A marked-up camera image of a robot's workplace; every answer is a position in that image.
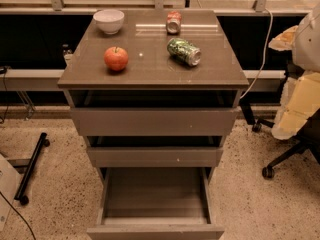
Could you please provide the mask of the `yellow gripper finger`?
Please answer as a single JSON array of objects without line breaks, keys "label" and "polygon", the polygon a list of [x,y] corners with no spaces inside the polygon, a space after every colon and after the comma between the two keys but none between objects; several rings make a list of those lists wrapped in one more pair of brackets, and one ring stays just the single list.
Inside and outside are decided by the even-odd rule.
[{"label": "yellow gripper finger", "polygon": [[275,138],[286,140],[296,135],[320,108],[320,73],[305,71],[298,79],[289,77],[280,104],[271,132]]},{"label": "yellow gripper finger", "polygon": [[285,31],[277,35],[275,38],[273,38],[269,42],[268,47],[276,51],[291,50],[297,29],[297,25],[286,29]]}]

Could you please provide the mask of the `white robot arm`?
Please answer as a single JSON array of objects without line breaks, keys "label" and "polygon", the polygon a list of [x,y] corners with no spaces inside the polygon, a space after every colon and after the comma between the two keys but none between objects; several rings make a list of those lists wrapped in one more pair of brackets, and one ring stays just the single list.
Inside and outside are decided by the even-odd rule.
[{"label": "white robot arm", "polygon": [[320,108],[320,4],[301,22],[273,38],[268,47],[291,51],[293,64],[303,73],[289,77],[283,87],[272,135],[280,140],[296,135]]}]

